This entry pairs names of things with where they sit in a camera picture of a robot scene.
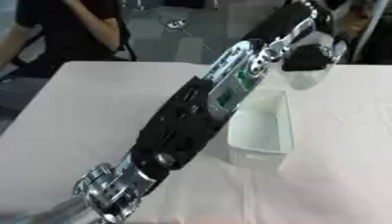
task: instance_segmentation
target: white table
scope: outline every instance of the white table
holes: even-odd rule
[[[65,200],[76,179],[102,161],[118,161],[159,105],[206,69],[65,65],[0,139],[0,213],[39,211]],[[223,132],[129,221],[390,223],[391,72],[389,66],[336,66],[307,91],[270,73],[261,89],[287,90],[296,148],[278,173],[216,158],[226,153]]]

